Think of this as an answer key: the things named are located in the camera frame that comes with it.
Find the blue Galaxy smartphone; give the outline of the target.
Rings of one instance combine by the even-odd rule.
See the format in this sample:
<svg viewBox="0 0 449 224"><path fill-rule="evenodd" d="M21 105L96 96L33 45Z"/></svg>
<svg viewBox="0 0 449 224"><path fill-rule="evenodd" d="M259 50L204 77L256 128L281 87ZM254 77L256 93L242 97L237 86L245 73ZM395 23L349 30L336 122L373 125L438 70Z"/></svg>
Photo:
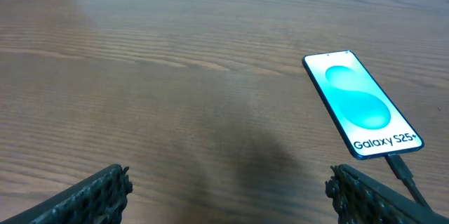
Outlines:
<svg viewBox="0 0 449 224"><path fill-rule="evenodd" d="M352 51L306 55L302 64L356 159L415 152L424 140Z"/></svg>

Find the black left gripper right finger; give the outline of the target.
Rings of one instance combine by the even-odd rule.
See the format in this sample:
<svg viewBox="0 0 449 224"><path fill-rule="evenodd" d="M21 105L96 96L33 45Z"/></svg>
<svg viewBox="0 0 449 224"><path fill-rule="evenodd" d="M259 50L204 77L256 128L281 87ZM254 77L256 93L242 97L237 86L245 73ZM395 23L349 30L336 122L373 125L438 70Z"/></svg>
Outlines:
<svg viewBox="0 0 449 224"><path fill-rule="evenodd" d="M333 200L339 224L448 224L448 218L347 164L331 169L326 195Z"/></svg>

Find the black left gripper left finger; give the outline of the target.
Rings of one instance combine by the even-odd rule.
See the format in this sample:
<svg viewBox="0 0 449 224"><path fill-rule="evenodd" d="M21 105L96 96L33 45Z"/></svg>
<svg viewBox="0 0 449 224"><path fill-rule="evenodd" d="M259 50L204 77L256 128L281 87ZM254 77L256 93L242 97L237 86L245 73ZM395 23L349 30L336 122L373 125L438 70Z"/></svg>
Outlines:
<svg viewBox="0 0 449 224"><path fill-rule="evenodd" d="M3 224L120 224L133 191L129 168L112 164Z"/></svg>

